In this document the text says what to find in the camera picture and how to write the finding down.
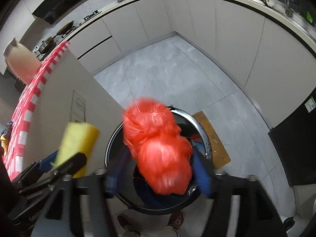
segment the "shoe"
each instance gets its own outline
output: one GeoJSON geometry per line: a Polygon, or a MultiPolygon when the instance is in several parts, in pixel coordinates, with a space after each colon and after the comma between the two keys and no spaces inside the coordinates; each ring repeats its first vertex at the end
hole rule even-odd
{"type": "Polygon", "coordinates": [[[128,222],[128,220],[125,217],[123,217],[122,215],[118,215],[118,222],[124,230],[125,230],[126,226],[132,226],[132,224],[130,222],[128,222]]]}
{"type": "Polygon", "coordinates": [[[177,231],[183,224],[183,221],[184,221],[184,214],[180,210],[171,214],[168,225],[172,226],[173,229],[177,231]]]}

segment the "trash can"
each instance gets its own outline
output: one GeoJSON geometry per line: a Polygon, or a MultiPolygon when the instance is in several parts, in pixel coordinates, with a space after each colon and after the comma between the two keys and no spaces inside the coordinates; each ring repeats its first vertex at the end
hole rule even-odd
{"type": "MultiPolygon", "coordinates": [[[[212,160],[211,145],[208,136],[190,114],[180,109],[169,107],[175,117],[176,124],[181,128],[181,135],[188,138],[199,151],[212,160]]],[[[105,153],[105,166],[111,166],[126,150],[123,143],[123,122],[114,131],[105,153]]],[[[187,191],[183,195],[159,195],[147,184],[139,173],[136,161],[129,159],[120,178],[120,190],[117,197],[130,209],[144,214],[171,214],[193,203],[200,196],[194,177],[192,177],[187,191]]]]}

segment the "white sticker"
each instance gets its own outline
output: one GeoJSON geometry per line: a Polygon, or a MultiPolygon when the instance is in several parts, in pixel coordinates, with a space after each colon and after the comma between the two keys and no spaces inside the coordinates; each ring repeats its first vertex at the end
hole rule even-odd
{"type": "Polygon", "coordinates": [[[316,107],[316,103],[313,97],[311,97],[307,103],[305,103],[305,107],[307,109],[307,111],[310,113],[313,109],[315,109],[316,107]]]}

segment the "person's leg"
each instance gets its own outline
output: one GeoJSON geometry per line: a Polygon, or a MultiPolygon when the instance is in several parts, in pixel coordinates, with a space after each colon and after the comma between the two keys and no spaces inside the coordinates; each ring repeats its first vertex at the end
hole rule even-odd
{"type": "Polygon", "coordinates": [[[140,237],[140,232],[135,230],[128,220],[122,215],[118,215],[118,222],[121,227],[126,231],[122,237],[140,237]]]}
{"type": "Polygon", "coordinates": [[[184,214],[182,211],[172,213],[168,225],[159,232],[157,237],[179,237],[177,230],[179,230],[183,221],[184,214]]]}

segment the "yellow sponge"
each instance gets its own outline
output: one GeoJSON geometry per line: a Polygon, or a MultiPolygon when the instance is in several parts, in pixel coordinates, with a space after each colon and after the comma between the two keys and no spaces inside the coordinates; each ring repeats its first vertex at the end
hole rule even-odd
{"type": "MultiPolygon", "coordinates": [[[[58,167],[77,152],[84,153],[88,159],[99,136],[99,130],[88,123],[70,122],[66,126],[54,167],[58,167]]],[[[85,175],[86,167],[81,168],[73,177],[85,175]]]]}

